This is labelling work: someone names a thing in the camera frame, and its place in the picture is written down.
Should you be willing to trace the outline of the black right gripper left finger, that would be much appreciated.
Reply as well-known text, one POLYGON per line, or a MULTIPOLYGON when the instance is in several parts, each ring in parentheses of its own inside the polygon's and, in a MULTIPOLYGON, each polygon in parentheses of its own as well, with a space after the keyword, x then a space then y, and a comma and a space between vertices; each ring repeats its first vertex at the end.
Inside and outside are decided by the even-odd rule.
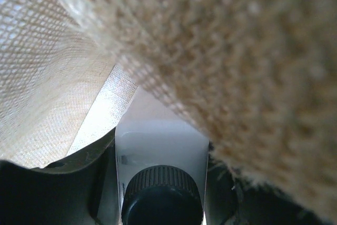
POLYGON ((115 131, 44 168, 1 161, 1 224, 117 224, 115 131))

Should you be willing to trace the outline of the white bottle black cap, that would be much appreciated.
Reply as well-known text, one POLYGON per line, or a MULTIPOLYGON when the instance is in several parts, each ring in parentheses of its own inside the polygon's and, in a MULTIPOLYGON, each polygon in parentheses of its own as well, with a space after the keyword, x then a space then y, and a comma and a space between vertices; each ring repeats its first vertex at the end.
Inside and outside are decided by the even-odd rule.
POLYGON ((202 224, 208 138, 138 88, 115 153, 122 224, 202 224))

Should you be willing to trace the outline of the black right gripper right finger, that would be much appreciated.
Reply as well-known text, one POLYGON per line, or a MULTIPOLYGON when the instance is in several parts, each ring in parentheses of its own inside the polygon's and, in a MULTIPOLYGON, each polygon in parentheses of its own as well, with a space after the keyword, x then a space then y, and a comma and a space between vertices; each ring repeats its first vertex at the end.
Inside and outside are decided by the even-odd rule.
POLYGON ((253 187, 236 178, 209 155, 205 221, 207 224, 330 224, 270 186, 253 187))

